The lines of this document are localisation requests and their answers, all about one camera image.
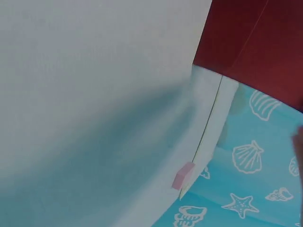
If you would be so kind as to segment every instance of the dark red surface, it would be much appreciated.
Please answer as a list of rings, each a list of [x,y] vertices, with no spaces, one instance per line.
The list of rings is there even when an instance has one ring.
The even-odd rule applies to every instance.
[[[302,111],[303,1],[213,0],[194,64]]]

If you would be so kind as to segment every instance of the white outline drawing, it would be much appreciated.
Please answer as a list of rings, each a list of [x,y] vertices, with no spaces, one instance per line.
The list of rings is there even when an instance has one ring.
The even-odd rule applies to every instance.
[[[233,210],[237,212],[241,219],[245,219],[247,211],[259,213],[259,210],[251,204],[253,200],[252,195],[246,196],[244,198],[238,197],[234,193],[231,193],[230,195],[232,198],[232,203],[221,206],[223,209]]]
[[[232,162],[239,172],[254,174],[262,169],[261,153],[264,150],[255,140],[251,144],[234,147],[232,150]]]
[[[300,223],[300,222],[295,223],[294,225],[295,225],[295,226],[298,226],[298,227],[301,227],[301,223]]]
[[[265,197],[265,199],[270,201],[284,201],[284,202],[291,200],[293,198],[294,196],[285,187],[282,187],[279,190],[276,189]]]
[[[206,212],[206,207],[179,207],[179,213],[175,214],[174,227],[194,227],[197,222],[203,220]]]
[[[268,121],[274,109],[281,105],[281,102],[255,90],[250,96],[250,108],[254,115],[263,121]]]
[[[293,176],[298,176],[299,175],[299,167],[298,167],[296,157],[293,157],[290,160],[288,170],[289,170],[290,174],[293,175]]]
[[[208,167],[205,167],[200,176],[204,177],[205,179],[210,179],[210,172],[208,171]]]

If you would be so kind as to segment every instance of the pink eraser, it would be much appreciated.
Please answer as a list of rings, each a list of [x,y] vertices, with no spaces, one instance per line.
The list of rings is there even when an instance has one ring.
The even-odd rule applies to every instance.
[[[190,179],[193,173],[195,164],[192,162],[187,162],[176,174],[174,182],[172,183],[172,188],[180,190],[183,185]]]

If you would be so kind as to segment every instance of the light blue background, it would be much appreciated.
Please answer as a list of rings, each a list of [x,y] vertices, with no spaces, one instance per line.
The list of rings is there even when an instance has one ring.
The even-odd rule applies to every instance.
[[[250,96],[255,90],[240,85],[223,132],[208,165],[210,179],[199,177],[184,198],[177,200],[154,224],[154,227],[173,226],[174,214],[180,206],[206,207],[204,219],[195,227],[214,226],[295,226],[299,222],[301,187],[298,176],[288,170],[294,157],[291,136],[303,124],[303,114],[281,104],[273,110],[269,121],[252,113]],[[234,147],[255,140],[264,149],[261,154],[262,169],[244,174],[232,162]],[[288,201],[269,201],[265,197],[285,187],[294,196]],[[239,197],[253,196],[251,204],[259,213],[246,212],[241,219],[237,212],[221,208],[232,202],[230,193]]]

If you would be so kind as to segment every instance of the conch shell print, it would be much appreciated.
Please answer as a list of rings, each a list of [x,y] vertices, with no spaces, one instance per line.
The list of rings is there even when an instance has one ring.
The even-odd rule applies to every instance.
[[[206,207],[182,206],[179,213],[175,214],[174,227],[194,227],[203,220],[206,212]]]
[[[265,199],[270,201],[288,201],[294,198],[294,196],[288,191],[287,188],[280,188],[279,190],[274,190]]]
[[[281,102],[255,90],[250,97],[250,108],[254,115],[263,121],[268,121],[271,113]]]
[[[293,176],[298,176],[299,175],[299,168],[298,168],[298,163],[297,163],[296,157],[293,157],[290,160],[288,170],[289,170],[290,174],[293,175]]]
[[[262,169],[263,152],[264,150],[254,140],[251,144],[235,147],[232,151],[233,165],[242,173],[254,174]]]

